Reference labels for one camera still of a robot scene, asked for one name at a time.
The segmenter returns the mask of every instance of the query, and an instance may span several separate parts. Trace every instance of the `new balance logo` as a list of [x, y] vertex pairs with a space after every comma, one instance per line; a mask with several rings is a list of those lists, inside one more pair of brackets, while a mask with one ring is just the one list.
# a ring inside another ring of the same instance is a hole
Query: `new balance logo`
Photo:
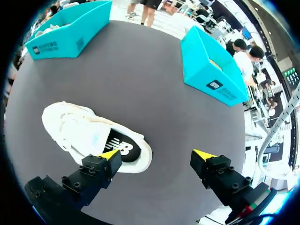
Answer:
[[223, 86], [223, 84], [221, 84], [217, 80], [214, 80], [213, 82], [210, 82], [209, 84], [206, 85], [206, 87], [209, 87], [210, 89], [213, 89], [213, 90], [216, 90], [222, 86]]
[[121, 155], [128, 155], [129, 151], [133, 149], [133, 145], [127, 143], [127, 142], [121, 142], [118, 138], [112, 139], [109, 143], [105, 146], [106, 149], [109, 150], [117, 150], [119, 149], [121, 152]]
[[216, 84], [215, 82], [210, 83], [210, 86], [213, 87], [214, 89], [219, 88], [220, 86], [218, 84]]

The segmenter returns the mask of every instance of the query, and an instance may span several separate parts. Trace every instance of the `white cable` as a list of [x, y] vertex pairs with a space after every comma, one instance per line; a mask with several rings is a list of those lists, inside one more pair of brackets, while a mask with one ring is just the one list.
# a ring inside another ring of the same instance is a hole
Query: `white cable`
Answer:
[[267, 176], [269, 176], [271, 178], [274, 178], [274, 179], [277, 179], [277, 180], [288, 180], [288, 179], [290, 179], [293, 176], [292, 175], [290, 175], [290, 176], [282, 176], [282, 175], [277, 175], [277, 174], [273, 174], [271, 172], [266, 171], [264, 169], [264, 167], [263, 167], [263, 153], [266, 150], [266, 148], [269, 145], [269, 143], [271, 142], [272, 137], [280, 129], [281, 125], [286, 120], [286, 118], [295, 109], [297, 103], [299, 102], [299, 99], [300, 99], [300, 83], [298, 84], [298, 86], [297, 86], [297, 88], [295, 90], [295, 93], [293, 94], [293, 96], [291, 97], [289, 103], [287, 104], [287, 107], [282, 111], [282, 113], [280, 114], [280, 116], [276, 120], [275, 124], [271, 128], [271, 131], [269, 132], [269, 134], [267, 135], [266, 139], [264, 140], [264, 142], [263, 142], [263, 144], [261, 146], [261, 149], [259, 150], [259, 154], [258, 154], [258, 158], [257, 158], [257, 163], [258, 163], [258, 166], [259, 166], [260, 170], [264, 174], [266, 174]]

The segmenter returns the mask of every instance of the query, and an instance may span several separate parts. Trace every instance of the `white shirt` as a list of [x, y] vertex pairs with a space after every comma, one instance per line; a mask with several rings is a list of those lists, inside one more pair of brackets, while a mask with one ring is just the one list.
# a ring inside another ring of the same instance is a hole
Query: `white shirt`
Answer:
[[237, 52], [234, 54], [233, 58], [242, 72], [244, 81], [248, 81], [254, 72], [250, 58], [245, 52]]

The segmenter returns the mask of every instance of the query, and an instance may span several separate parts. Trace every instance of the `gray table surface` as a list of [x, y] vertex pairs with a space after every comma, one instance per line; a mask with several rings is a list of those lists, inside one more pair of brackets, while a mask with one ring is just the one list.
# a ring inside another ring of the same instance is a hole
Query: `gray table surface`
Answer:
[[183, 84], [179, 39], [111, 21], [77, 59], [27, 56], [7, 107], [6, 139], [22, 186], [49, 175], [60, 184], [77, 169], [45, 131], [48, 105], [66, 101], [143, 134], [154, 157], [148, 170], [117, 173], [83, 212], [115, 225], [190, 225], [221, 205], [189, 166], [194, 148], [224, 154], [241, 171], [242, 105], [228, 107]]

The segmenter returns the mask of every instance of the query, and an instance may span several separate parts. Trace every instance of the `shoe insole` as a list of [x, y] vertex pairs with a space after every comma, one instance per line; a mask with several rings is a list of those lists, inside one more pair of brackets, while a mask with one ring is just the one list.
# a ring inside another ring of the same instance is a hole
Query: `shoe insole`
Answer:
[[131, 163], [136, 161], [140, 154], [140, 147], [128, 136], [115, 130], [111, 130], [103, 153], [120, 149], [123, 162]]

